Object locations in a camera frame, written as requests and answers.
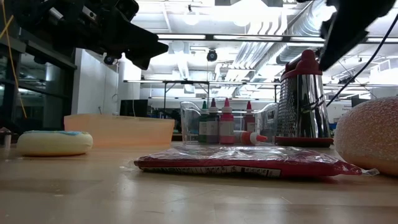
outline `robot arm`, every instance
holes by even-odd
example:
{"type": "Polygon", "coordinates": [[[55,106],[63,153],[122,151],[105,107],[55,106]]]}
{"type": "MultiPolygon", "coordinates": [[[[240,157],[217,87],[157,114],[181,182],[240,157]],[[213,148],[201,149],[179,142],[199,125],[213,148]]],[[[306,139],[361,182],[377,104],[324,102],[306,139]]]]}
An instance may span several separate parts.
{"type": "Polygon", "coordinates": [[[51,42],[55,50],[70,47],[106,53],[104,62],[126,58],[146,70],[150,59],[168,50],[158,36],[130,23],[135,0],[13,0],[18,24],[51,42]]]}
{"type": "Polygon", "coordinates": [[[385,16],[396,0],[327,0],[336,12],[323,22],[320,33],[325,46],[320,56],[320,69],[325,71],[359,44],[367,35],[366,28],[378,17],[385,16]]]}

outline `bottle cap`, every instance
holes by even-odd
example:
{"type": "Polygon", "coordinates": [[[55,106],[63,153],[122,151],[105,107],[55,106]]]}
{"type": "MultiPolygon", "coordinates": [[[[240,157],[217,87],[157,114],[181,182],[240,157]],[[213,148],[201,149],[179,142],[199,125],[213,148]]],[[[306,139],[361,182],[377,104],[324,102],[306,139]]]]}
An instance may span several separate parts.
{"type": "Polygon", "coordinates": [[[203,105],[201,106],[201,108],[202,108],[203,110],[206,110],[206,109],[207,109],[206,101],[203,101],[203,105]]]}
{"type": "Polygon", "coordinates": [[[225,98],[224,107],[221,110],[223,113],[232,113],[232,107],[229,106],[228,98],[225,98]]]}
{"type": "Polygon", "coordinates": [[[214,98],[211,100],[211,107],[209,107],[209,112],[210,113],[218,113],[218,108],[216,106],[216,100],[214,98]]]}
{"type": "Polygon", "coordinates": [[[206,101],[203,101],[203,105],[201,106],[200,114],[208,114],[206,101]]]}
{"type": "Polygon", "coordinates": [[[251,103],[250,103],[250,101],[248,101],[248,105],[246,106],[246,111],[247,111],[248,113],[250,113],[250,112],[253,111],[253,110],[251,109],[251,103]]]}
{"type": "Polygon", "coordinates": [[[259,142],[265,142],[265,141],[267,141],[267,139],[268,139],[267,137],[261,136],[257,133],[250,134],[250,141],[253,145],[258,144],[259,142]]]}

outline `round sponge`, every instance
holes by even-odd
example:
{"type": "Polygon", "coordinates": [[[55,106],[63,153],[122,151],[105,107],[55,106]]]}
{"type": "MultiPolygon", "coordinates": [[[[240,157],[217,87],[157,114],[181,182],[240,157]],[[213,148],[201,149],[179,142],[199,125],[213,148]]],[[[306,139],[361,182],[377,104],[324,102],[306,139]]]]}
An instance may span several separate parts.
{"type": "Polygon", "coordinates": [[[93,137],[76,131],[28,131],[17,143],[17,151],[23,156],[75,156],[92,147],[93,137]]]}
{"type": "Polygon", "coordinates": [[[344,114],[335,146],[349,163],[398,175],[398,97],[370,100],[344,114]]]}

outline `yellow wire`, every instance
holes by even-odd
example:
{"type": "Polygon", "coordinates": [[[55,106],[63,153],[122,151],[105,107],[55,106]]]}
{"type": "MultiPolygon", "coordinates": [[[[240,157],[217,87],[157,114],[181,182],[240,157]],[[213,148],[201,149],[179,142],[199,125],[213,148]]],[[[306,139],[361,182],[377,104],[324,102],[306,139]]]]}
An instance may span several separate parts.
{"type": "MultiPolygon", "coordinates": [[[[4,18],[4,25],[5,25],[4,29],[6,30],[6,37],[7,37],[7,43],[8,43],[8,51],[9,51],[9,54],[10,54],[10,61],[11,61],[11,67],[12,67],[12,74],[14,75],[15,85],[16,85],[16,88],[17,88],[19,101],[21,102],[22,110],[23,110],[23,112],[24,112],[24,117],[25,117],[25,119],[27,119],[26,111],[25,111],[25,107],[24,107],[24,103],[22,102],[22,97],[21,97],[21,94],[19,93],[18,78],[17,78],[16,72],[15,72],[14,61],[13,61],[13,59],[12,59],[12,50],[11,50],[11,44],[10,44],[10,36],[8,35],[8,27],[9,27],[9,25],[10,25],[12,19],[14,18],[14,16],[11,16],[10,20],[9,20],[8,22],[6,22],[6,21],[7,21],[7,17],[6,17],[6,7],[4,6],[4,4],[5,4],[5,3],[4,3],[4,1],[3,1],[3,3],[2,3],[2,14],[3,14],[3,18],[4,18]]],[[[4,30],[1,32],[0,38],[1,38],[3,35],[4,35],[4,30]]]]}
{"type": "Polygon", "coordinates": [[[2,39],[2,36],[6,33],[6,30],[7,30],[8,27],[10,26],[11,21],[12,21],[13,19],[14,19],[14,15],[12,15],[12,16],[10,17],[10,19],[8,20],[8,22],[7,22],[6,26],[5,26],[5,28],[1,31],[0,39],[2,39]]]}

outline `printed label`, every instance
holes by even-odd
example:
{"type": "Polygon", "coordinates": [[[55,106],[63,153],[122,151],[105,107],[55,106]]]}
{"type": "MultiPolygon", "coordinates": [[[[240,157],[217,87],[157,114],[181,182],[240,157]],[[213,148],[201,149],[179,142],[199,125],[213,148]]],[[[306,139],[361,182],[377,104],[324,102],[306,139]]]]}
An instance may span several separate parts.
{"type": "Polygon", "coordinates": [[[234,126],[233,121],[221,121],[220,136],[234,136],[234,126]]]}
{"type": "Polygon", "coordinates": [[[207,135],[217,136],[218,135],[218,121],[207,121],[207,135]]]}
{"type": "Polygon", "coordinates": [[[140,167],[149,172],[170,172],[179,174],[256,174],[264,177],[280,177],[279,169],[264,169],[242,166],[215,166],[215,167],[140,167]]]}
{"type": "Polygon", "coordinates": [[[256,131],[256,124],[253,122],[248,123],[248,131],[255,132],[256,131]]]}
{"type": "Polygon", "coordinates": [[[199,122],[199,135],[206,135],[206,133],[207,133],[207,122],[200,121],[199,122]]]}

